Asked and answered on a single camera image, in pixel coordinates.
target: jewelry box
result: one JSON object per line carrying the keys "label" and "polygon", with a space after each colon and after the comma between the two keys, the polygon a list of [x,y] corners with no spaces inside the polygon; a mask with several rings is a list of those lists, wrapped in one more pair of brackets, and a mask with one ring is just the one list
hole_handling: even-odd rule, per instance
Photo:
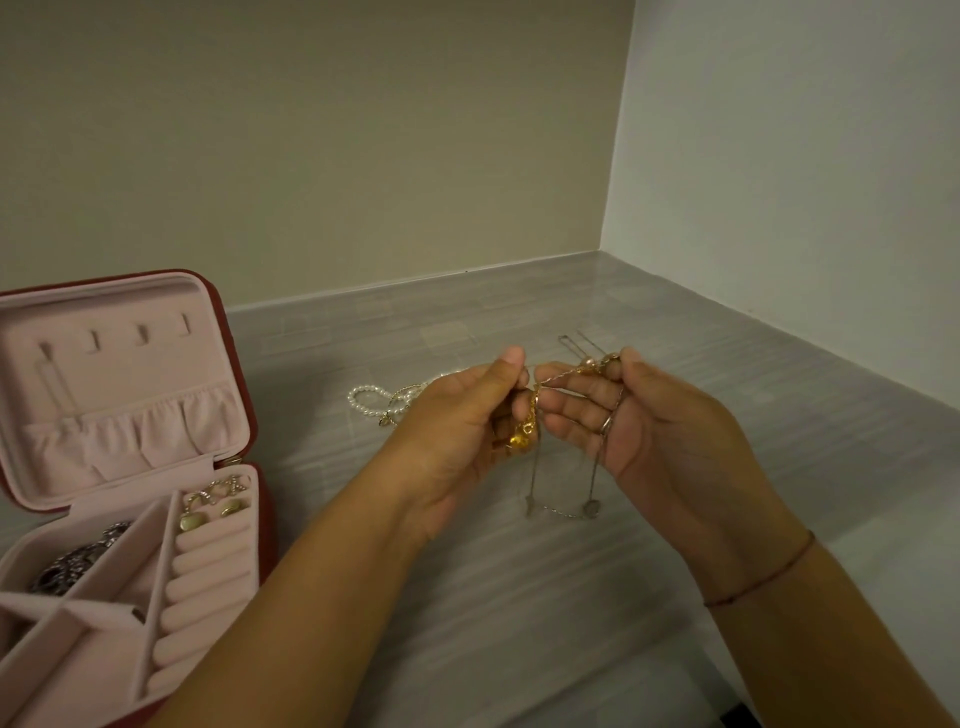
{"label": "jewelry box", "polygon": [[0,294],[0,485],[60,518],[0,559],[0,728],[133,726],[276,562],[216,289],[159,271]]}

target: left hand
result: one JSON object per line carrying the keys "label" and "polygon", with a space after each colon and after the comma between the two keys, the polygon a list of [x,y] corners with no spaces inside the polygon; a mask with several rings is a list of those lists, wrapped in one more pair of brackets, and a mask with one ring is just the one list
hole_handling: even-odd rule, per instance
{"label": "left hand", "polygon": [[399,480],[433,539],[491,468],[507,457],[515,396],[527,385],[526,354],[509,347],[493,364],[442,376],[423,390],[374,461]]}

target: elastic pocket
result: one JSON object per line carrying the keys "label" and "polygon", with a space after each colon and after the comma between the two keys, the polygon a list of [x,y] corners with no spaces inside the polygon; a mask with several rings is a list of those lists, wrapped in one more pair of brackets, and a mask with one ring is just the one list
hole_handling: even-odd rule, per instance
{"label": "elastic pocket", "polygon": [[84,459],[105,480],[145,473],[150,463],[140,452],[133,415],[118,414],[84,423]]}
{"label": "elastic pocket", "polygon": [[227,449],[230,429],[240,421],[236,399],[224,385],[191,392],[181,401],[183,419],[194,447],[203,454]]}
{"label": "elastic pocket", "polygon": [[68,484],[78,490],[104,482],[86,461],[80,430],[81,425],[74,420],[23,429],[38,481]]}
{"label": "elastic pocket", "polygon": [[140,452],[153,468],[190,460],[194,447],[179,400],[160,401],[135,415]]}

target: pearl necklace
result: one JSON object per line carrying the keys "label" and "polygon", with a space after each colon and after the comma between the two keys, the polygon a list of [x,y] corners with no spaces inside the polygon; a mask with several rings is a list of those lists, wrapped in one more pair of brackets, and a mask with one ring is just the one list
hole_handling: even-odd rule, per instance
{"label": "pearl necklace", "polygon": [[[353,409],[357,410],[365,417],[377,418],[381,425],[396,425],[396,421],[403,415],[404,412],[410,409],[410,405],[413,404],[413,401],[420,396],[423,390],[441,376],[446,376],[446,374],[436,375],[432,379],[427,379],[425,382],[421,382],[420,384],[408,384],[407,386],[401,387],[395,392],[388,392],[383,387],[379,387],[376,384],[360,384],[356,387],[353,387],[353,389],[348,392],[347,401],[350,403],[350,406],[353,407]],[[371,392],[372,394],[377,395],[387,402],[387,406],[383,409],[373,409],[372,407],[368,407],[366,404],[361,404],[357,399],[357,395],[363,392]]]}

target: forearm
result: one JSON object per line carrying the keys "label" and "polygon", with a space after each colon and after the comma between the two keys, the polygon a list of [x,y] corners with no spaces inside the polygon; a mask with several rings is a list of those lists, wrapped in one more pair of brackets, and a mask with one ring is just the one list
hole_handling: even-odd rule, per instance
{"label": "forearm", "polygon": [[[712,591],[708,574],[694,573]],[[955,725],[819,544],[775,581],[711,613],[771,728]]]}
{"label": "forearm", "polygon": [[311,522],[157,725],[344,722],[423,543],[380,467]]}

